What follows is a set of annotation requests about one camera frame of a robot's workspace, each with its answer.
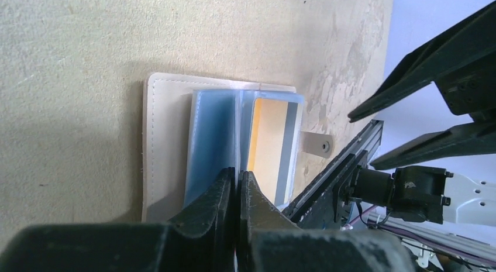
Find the beige leather card holder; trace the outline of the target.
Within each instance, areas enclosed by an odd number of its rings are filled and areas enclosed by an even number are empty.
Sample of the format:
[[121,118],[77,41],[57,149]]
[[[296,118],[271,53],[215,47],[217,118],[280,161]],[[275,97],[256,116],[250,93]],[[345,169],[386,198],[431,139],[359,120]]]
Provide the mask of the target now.
[[331,135],[301,129],[304,97],[286,85],[153,73],[143,93],[142,221],[164,222],[192,203],[223,168],[247,170],[254,102],[295,102],[298,133],[288,201],[302,153],[328,159]]

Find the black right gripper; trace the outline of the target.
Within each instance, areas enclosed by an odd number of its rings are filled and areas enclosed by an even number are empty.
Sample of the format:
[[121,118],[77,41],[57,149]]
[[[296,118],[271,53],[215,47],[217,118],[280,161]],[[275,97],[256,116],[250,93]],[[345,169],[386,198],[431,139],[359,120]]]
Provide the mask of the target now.
[[445,157],[495,153],[495,2],[407,54],[379,89],[349,114],[351,123],[406,98],[432,81],[450,112],[474,122],[427,133],[383,154],[377,170]]

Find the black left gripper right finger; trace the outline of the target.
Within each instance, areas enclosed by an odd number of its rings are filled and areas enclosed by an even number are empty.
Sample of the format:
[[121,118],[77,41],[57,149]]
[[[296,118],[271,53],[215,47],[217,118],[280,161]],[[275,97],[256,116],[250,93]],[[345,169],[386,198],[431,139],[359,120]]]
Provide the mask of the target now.
[[415,271],[393,235],[301,229],[264,196],[252,172],[239,187],[239,271]]

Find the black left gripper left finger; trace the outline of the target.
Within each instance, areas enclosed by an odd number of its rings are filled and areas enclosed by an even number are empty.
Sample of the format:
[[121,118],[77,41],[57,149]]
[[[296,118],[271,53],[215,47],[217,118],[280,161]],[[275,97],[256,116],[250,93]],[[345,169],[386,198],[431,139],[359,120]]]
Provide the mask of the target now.
[[235,169],[164,223],[38,225],[1,253],[2,271],[233,271]]

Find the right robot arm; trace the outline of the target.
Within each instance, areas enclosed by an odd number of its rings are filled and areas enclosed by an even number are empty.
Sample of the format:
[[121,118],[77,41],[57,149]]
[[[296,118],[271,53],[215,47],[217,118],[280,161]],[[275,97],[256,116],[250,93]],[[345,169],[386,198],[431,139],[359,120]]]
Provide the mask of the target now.
[[383,206],[407,222],[494,226],[495,190],[423,162],[495,153],[495,3],[407,54],[379,89],[348,115],[356,122],[434,83],[450,112],[470,123],[424,134],[358,167],[337,185],[344,202]]

